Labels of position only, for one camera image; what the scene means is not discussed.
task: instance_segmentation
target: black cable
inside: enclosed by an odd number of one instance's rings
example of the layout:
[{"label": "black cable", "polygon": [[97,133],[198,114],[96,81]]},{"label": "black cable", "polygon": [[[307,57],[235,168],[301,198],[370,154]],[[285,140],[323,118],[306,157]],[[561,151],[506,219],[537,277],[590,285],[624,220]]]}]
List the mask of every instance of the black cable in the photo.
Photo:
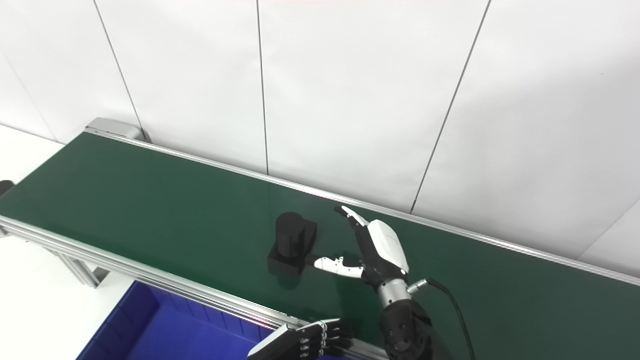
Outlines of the black cable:
[{"label": "black cable", "polygon": [[462,327],[462,332],[465,335],[465,340],[467,341],[467,348],[469,349],[469,359],[476,360],[476,354],[474,353],[474,347],[471,345],[471,337],[469,336],[469,331],[467,330],[467,325],[465,324],[465,319],[462,317],[462,311],[460,311],[460,306],[456,302],[456,299],[453,298],[449,289],[447,289],[443,284],[435,281],[434,279],[427,279],[427,283],[429,285],[433,285],[435,288],[439,289],[443,293],[447,294],[449,300],[451,300],[451,304],[456,310],[456,314],[458,314],[458,319],[460,320],[460,326]]}]

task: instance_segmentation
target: black object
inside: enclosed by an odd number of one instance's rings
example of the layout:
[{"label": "black object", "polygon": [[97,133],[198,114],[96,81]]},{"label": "black object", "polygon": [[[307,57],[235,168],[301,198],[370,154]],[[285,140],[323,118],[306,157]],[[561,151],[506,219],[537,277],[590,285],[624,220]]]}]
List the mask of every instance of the black object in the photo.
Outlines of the black object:
[{"label": "black object", "polygon": [[398,300],[380,318],[390,360],[431,360],[431,319],[415,300]]},{"label": "black object", "polygon": [[2,180],[2,181],[0,181],[0,195],[6,193],[14,185],[15,184],[11,180]]},{"label": "black object", "polygon": [[476,360],[476,353],[474,352],[474,347],[471,344],[471,336],[469,336],[469,330],[467,330],[465,319],[464,317],[462,317],[462,310],[460,310],[460,306],[458,306],[458,302],[456,301],[456,299],[453,298],[453,294],[451,294],[451,291],[449,291],[449,289],[447,289],[443,284],[440,284],[434,279],[429,278],[427,280],[427,283],[429,285],[432,285],[434,288],[442,291],[443,293],[447,294],[447,296],[449,297],[449,300],[451,300],[451,304],[453,305],[453,308],[456,310],[456,314],[458,315],[458,320],[460,321],[460,327],[462,328],[462,332],[465,335],[465,341],[467,342],[467,350],[469,350],[469,359]]},{"label": "black object", "polygon": [[317,223],[300,214],[286,212],[276,219],[276,241],[267,257],[270,269],[298,275],[316,240]]}]

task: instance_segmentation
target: blue plastic crate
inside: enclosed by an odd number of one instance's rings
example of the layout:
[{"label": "blue plastic crate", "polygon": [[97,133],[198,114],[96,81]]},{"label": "blue plastic crate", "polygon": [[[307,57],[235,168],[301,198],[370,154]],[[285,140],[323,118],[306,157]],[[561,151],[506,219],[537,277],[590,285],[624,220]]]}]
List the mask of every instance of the blue plastic crate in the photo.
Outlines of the blue plastic crate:
[{"label": "blue plastic crate", "polygon": [[77,360],[244,360],[271,330],[134,282]]}]

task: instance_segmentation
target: robotic hand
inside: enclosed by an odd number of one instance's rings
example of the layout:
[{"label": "robotic hand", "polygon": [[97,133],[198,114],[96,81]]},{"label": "robotic hand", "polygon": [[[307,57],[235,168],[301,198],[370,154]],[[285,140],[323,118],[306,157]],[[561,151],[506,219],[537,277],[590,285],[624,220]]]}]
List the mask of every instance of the robotic hand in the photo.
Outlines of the robotic hand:
[{"label": "robotic hand", "polygon": [[247,360],[313,360],[342,356],[351,346],[353,331],[341,319],[320,320],[299,329],[279,327],[247,355]]},{"label": "robotic hand", "polygon": [[[431,327],[431,320],[412,299],[412,294],[427,281],[407,285],[409,265],[396,233],[384,222],[368,222],[346,206],[338,206],[335,210],[349,220],[362,260],[359,264],[347,264],[344,258],[309,255],[307,261],[321,270],[361,278],[373,287],[383,308],[379,326],[385,338],[385,351],[391,360],[440,358],[440,355],[434,355],[432,342],[439,337]],[[441,353],[440,346],[436,348],[436,353]]]}]

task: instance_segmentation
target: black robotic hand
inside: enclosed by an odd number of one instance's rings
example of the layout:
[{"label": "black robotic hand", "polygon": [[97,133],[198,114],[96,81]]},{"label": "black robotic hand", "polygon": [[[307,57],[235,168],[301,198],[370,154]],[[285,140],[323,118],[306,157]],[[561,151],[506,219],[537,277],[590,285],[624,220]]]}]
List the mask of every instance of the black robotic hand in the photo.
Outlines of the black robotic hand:
[{"label": "black robotic hand", "polygon": [[351,346],[353,331],[341,319],[320,320],[299,329],[288,325],[255,345],[247,360],[314,360],[322,355],[342,356]]}]

